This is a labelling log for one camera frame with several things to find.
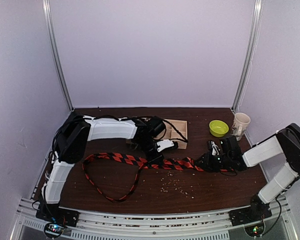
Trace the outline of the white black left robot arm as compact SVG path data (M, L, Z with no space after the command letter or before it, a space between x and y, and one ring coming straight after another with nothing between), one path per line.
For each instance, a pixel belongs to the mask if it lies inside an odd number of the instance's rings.
M157 136L166 128L164 120L157 116L114 117L79 115L72 112L57 130L49 154L52 169L45 175L40 200L45 204L42 213L51 222L62 218L56 207L71 169L80 162L87 143L95 140L125 139L138 145L145 154L145 162L159 165L163 162L163 150L174 145L171 140L158 140Z

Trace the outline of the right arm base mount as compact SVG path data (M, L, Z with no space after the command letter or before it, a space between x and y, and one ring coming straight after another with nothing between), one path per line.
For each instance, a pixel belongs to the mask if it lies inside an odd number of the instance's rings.
M251 198L250 206L231 210L228 213L232 226L245 225L244 230L249 237L261 239L275 227L281 217L283 207L278 198L279 195L274 200L278 204L279 213L274 223L268 229L266 229L265 219L273 215L270 204L264 203L257 195Z

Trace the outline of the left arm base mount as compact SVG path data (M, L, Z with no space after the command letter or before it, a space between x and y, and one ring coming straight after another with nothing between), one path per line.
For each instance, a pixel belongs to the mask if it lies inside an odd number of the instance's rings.
M46 221L44 235L51 240L61 237L70 227L76 227L80 213L76 210L59 207L59 204L47 204L43 198L31 204L36 211L35 217Z

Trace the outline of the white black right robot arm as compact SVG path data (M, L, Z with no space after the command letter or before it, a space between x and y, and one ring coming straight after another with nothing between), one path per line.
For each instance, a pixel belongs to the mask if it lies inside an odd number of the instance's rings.
M300 126L291 123L273 135L243 152L235 136L220 139L221 150L211 142L209 151L194 162L207 172L242 172L264 162L282 157L284 165L278 173L251 198L246 210L249 220L258 220L265 212L266 205L287 191L300 179Z

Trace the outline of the wooden compartment box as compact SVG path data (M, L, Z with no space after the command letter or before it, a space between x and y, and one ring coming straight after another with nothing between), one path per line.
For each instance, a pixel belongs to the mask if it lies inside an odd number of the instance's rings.
M158 116L141 116L142 128L136 136L126 141L131 146L145 150L161 140L178 142L178 149L185 150L188 144L188 123L186 120L165 119Z

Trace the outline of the red navy striped tie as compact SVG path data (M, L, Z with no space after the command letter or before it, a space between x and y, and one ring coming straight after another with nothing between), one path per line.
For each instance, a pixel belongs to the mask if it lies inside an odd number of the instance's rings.
M134 177L134 182L129 189L129 192L123 195L120 198L113 198L104 193L101 188L94 182L93 178L90 176L88 172L88 166L97 160L111 160L117 163L122 163L130 166L138 167L138 170ZM145 158L129 155L129 154L121 154L116 152L103 152L103 153L95 153L91 154L84 159L81 164L82 170L86 179L92 184L95 190L101 194L105 199L112 203L122 203L126 201L136 190L139 180L141 171L144 169L164 169L164 170L196 170L198 172L209 172L209 173L221 173L228 177L235 177L238 175L237 171L233 167L226 167L221 166L217 167L216 169L211 169L206 166L203 166L203 163L198 160L194 160L190 157L185 157L183 159L174 159L174 158L165 158L161 164L156 164L148 162Z

